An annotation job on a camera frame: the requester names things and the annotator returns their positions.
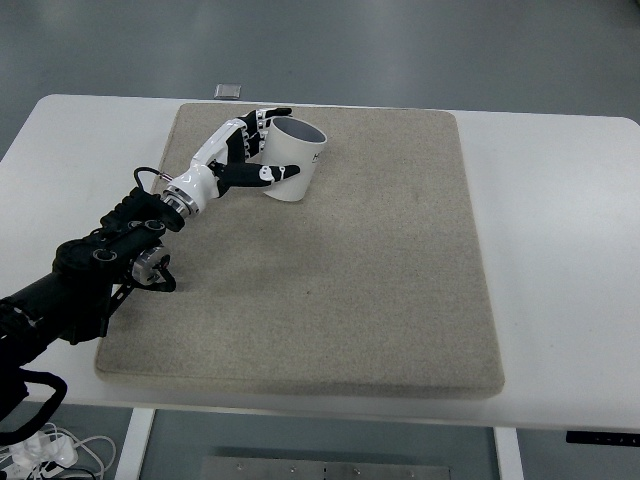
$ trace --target small black object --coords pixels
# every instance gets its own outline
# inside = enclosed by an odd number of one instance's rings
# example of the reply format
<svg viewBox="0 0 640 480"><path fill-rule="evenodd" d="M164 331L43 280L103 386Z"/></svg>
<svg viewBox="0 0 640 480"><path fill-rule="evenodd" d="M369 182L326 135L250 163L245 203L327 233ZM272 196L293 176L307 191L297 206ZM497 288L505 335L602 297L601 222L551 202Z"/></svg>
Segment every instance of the small black object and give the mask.
<svg viewBox="0 0 640 480"><path fill-rule="evenodd" d="M619 447L640 447L640 434L617 432L568 431L567 443L585 445L612 445Z"/></svg>

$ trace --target white robotic hand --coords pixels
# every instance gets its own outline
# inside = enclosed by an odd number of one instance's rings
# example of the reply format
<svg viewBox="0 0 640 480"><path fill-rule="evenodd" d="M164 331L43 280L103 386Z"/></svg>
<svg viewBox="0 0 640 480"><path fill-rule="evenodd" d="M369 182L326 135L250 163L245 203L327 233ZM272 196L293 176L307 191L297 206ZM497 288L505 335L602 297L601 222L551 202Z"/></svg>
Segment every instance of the white robotic hand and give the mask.
<svg viewBox="0 0 640 480"><path fill-rule="evenodd" d="M245 163L264 148L271 119L289 115L290 108L265 108L228 120L196 152L189 169L169 182L163 201L187 218L230 187L265 187L300 173L297 165Z"/></svg>

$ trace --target cup rim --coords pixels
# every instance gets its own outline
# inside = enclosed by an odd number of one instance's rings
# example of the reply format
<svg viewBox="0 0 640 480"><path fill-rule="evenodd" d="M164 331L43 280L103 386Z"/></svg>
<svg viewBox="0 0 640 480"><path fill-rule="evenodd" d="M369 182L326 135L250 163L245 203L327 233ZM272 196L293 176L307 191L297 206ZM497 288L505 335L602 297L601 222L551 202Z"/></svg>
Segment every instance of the cup rim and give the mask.
<svg viewBox="0 0 640 480"><path fill-rule="evenodd" d="M272 120L272 124L285 135L295 138L300 142L314 145L322 145L327 142L327 135L322 130L299 118L276 117ZM293 129L286 129L283 128L283 126L293 126Z"/></svg>

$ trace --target white table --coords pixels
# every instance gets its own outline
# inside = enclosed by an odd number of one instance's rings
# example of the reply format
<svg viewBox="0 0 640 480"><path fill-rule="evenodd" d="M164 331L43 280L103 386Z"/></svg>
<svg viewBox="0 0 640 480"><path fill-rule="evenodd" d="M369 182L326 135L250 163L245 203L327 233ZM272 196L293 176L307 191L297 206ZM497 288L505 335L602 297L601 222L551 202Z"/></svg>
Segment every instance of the white table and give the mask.
<svg viewBox="0 0 640 480"><path fill-rule="evenodd" d="M188 101L38 103L0 163L0 296L48 273L60 243L97 227L134 186L136 166L158 165ZM97 341L55 342L30 367L63 377L68 403L640 432L640 127L621 118L453 113L506 376L498 396L136 389L95 376Z"/></svg>

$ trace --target gray floor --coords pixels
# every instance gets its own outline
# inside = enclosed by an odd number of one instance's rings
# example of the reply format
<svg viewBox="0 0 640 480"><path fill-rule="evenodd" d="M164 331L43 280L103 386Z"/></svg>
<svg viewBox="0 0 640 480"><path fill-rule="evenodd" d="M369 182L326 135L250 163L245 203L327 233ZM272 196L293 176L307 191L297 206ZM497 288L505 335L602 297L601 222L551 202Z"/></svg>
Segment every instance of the gray floor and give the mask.
<svg viewBox="0 0 640 480"><path fill-rule="evenodd" d="M499 479L490 428L163 411L140 478L198 478L211 455L427 465L448 467L451 480Z"/></svg>
<svg viewBox="0 0 640 480"><path fill-rule="evenodd" d="M631 480L640 449L565 442L566 432L518 430L525 480Z"/></svg>
<svg viewBox="0 0 640 480"><path fill-rule="evenodd" d="M0 156L46 95L206 99L217 83L248 101L640 122L639 58L633 0L5 0Z"/></svg>

